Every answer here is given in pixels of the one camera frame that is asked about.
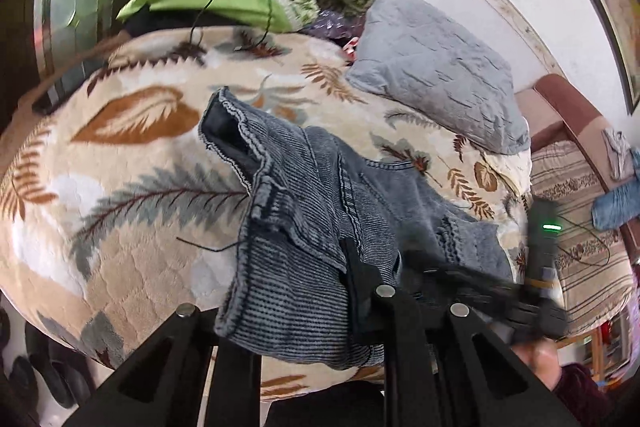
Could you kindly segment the person's right hand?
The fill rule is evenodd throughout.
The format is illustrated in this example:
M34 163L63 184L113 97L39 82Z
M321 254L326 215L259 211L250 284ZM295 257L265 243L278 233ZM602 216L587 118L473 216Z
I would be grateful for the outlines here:
M512 351L549 389L553 390L562 376L558 348L553 340L542 338L528 343L517 343Z

